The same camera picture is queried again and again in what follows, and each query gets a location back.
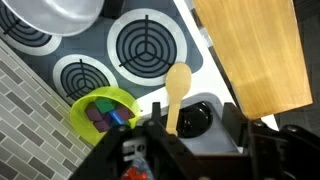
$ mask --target metal pot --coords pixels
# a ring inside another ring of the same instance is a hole
[[[104,0],[3,0],[22,21],[46,34],[72,36],[89,28]]]

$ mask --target tile backsplash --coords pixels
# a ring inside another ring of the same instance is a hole
[[[72,128],[70,107],[0,44],[0,180],[67,179],[93,146]]]

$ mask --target stove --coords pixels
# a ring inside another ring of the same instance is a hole
[[[130,0],[119,19],[100,17],[72,37],[41,33],[0,4],[0,37],[69,105],[102,86],[135,98],[164,87],[176,62],[203,58],[172,0]]]

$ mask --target wooden spoon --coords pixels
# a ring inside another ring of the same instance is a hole
[[[188,93],[191,85],[191,70],[185,63],[176,63],[168,71],[166,89],[169,94],[169,112],[166,130],[177,135],[177,122],[182,98]]]

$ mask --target black object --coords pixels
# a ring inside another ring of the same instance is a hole
[[[100,16],[118,19],[122,15],[125,0],[105,0]]]
[[[162,124],[167,124],[167,115]],[[194,138],[205,133],[212,125],[212,112],[205,102],[180,109],[177,132],[179,138]]]
[[[71,179],[120,179],[130,157],[144,157],[159,180],[320,177],[320,139],[303,128],[287,125],[277,132],[262,121],[248,121],[248,155],[194,156],[160,124],[159,104],[154,104],[153,110],[151,120],[142,127],[113,127]],[[230,113],[239,114],[240,110]]]
[[[248,146],[248,119],[232,103],[225,103],[222,124],[237,146]]]
[[[320,13],[319,0],[294,0],[293,2],[298,22]]]

